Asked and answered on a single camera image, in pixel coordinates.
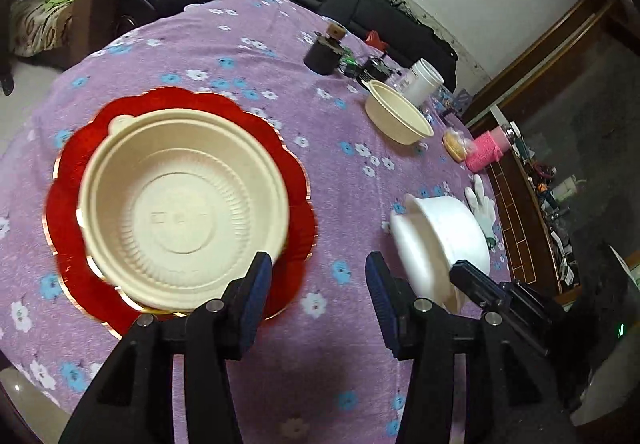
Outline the large red gold-rimmed plate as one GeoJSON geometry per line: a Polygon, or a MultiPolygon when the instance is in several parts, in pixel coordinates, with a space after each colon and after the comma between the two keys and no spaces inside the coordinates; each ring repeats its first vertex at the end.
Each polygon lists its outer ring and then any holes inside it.
{"type": "Polygon", "coordinates": [[[318,227],[308,174],[265,119],[168,86],[106,104],[61,149],[42,218],[58,279],[114,336],[183,316],[244,276],[273,275],[265,318],[296,297],[318,227]]]}

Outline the white plastic jar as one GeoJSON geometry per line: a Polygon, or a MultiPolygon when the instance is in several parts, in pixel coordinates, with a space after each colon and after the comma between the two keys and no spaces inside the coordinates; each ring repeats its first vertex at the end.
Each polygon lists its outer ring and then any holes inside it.
{"type": "Polygon", "coordinates": [[[423,58],[415,62],[397,83],[399,93],[416,107],[423,105],[443,85],[440,73],[423,58]]]}

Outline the cream plastic bowl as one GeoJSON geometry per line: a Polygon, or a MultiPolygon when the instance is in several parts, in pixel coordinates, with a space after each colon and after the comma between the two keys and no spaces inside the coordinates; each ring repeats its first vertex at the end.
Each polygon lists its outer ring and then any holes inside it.
{"type": "Polygon", "coordinates": [[[393,88],[378,80],[366,81],[364,87],[369,92],[367,116],[392,141],[408,146],[434,135],[422,112],[393,88]]]}

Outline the patterned cushion stool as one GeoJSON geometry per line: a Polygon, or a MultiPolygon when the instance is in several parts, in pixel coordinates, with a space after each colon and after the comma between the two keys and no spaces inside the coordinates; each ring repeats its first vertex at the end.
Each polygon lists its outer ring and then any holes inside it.
{"type": "Polygon", "coordinates": [[[10,52],[34,57],[68,42],[75,0],[16,0],[10,9],[10,52]]]}

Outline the bagged bread snack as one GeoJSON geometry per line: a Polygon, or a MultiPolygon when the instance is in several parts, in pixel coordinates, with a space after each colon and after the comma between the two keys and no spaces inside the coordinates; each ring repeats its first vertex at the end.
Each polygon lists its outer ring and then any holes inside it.
{"type": "Polygon", "coordinates": [[[442,134],[442,144],[448,155],[458,164],[465,162],[473,152],[475,144],[470,138],[466,138],[463,133],[454,128],[447,128],[442,134]]]}

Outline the black cylinder with wooden knob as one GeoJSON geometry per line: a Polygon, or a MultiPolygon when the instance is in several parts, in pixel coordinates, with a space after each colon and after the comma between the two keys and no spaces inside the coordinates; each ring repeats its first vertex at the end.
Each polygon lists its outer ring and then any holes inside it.
{"type": "Polygon", "coordinates": [[[316,31],[314,43],[303,59],[304,65],[320,76],[334,74],[346,53],[342,45],[346,34],[347,30],[336,22],[329,22],[323,32],[316,31]]]}

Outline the large white foam bowl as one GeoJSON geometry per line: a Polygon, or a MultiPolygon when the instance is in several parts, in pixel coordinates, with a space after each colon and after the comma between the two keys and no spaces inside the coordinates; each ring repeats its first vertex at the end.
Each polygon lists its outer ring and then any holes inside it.
{"type": "Polygon", "coordinates": [[[390,214],[390,232],[413,292],[452,314],[460,313],[466,297],[450,282],[449,272],[457,261],[467,260],[489,273],[484,233],[457,198],[407,194],[401,205],[400,213],[390,214]]]}

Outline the white work glove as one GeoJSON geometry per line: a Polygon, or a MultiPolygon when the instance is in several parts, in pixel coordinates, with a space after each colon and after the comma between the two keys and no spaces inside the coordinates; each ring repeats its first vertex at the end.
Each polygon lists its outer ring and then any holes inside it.
{"type": "Polygon", "coordinates": [[[498,244],[494,232],[495,201],[485,194],[484,183],[478,174],[473,175],[472,185],[465,187],[464,196],[475,221],[484,234],[488,248],[492,250],[498,244]]]}

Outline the pink sleeved thermos bottle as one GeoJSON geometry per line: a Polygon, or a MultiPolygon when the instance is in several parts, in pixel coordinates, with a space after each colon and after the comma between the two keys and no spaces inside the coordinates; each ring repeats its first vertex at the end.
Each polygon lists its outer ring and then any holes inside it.
{"type": "Polygon", "coordinates": [[[514,121],[484,132],[472,141],[473,150],[465,158],[466,167],[473,173],[484,170],[490,164],[498,162],[520,137],[520,129],[514,121]]]}

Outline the green wrapped item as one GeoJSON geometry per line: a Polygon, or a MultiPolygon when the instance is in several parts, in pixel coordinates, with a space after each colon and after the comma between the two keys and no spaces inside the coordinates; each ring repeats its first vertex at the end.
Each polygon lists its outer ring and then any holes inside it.
{"type": "Polygon", "coordinates": [[[338,71],[349,79],[358,79],[361,74],[361,65],[352,56],[345,55],[341,58],[338,71]]]}

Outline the black motor device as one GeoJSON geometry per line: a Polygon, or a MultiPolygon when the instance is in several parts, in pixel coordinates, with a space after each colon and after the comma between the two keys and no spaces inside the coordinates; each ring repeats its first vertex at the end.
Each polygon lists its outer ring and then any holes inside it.
{"type": "Polygon", "coordinates": [[[362,81],[376,80],[386,82],[394,74],[397,74],[397,69],[386,64],[385,54],[382,56],[369,56],[361,66],[360,79],[362,81]]]}

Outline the wooden side cabinet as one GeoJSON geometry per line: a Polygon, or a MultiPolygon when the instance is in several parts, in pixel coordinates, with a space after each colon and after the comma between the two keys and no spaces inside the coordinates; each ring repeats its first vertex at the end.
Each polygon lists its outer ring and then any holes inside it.
{"type": "MultiPolygon", "coordinates": [[[[471,133],[484,133],[506,119],[524,128],[538,112],[549,110],[588,72],[597,42],[623,14],[621,0],[577,0],[475,94],[463,114],[471,133]]],[[[567,284],[561,277],[559,241],[542,210],[541,201],[551,192],[543,161],[527,149],[514,150],[491,164],[488,175],[497,193],[511,276],[567,304],[579,297],[582,285],[578,278],[567,284]]]]}

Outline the cream plastic bowl ribbed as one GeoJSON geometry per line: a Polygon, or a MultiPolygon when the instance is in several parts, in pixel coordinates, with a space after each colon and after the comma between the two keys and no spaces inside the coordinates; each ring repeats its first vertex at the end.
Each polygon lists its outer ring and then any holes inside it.
{"type": "Polygon", "coordinates": [[[277,259],[288,192],[267,149],[229,119],[172,108],[107,123],[76,219],[94,274],[153,310],[186,313],[277,259]]]}

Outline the red plastic bag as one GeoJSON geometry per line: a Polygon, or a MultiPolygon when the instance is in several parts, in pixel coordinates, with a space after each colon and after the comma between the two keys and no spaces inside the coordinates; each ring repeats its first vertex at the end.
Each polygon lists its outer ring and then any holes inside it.
{"type": "Polygon", "coordinates": [[[378,51],[385,53],[388,50],[388,44],[384,42],[378,33],[375,30],[371,30],[366,40],[364,40],[366,45],[369,45],[371,48],[376,48],[378,51]]]}

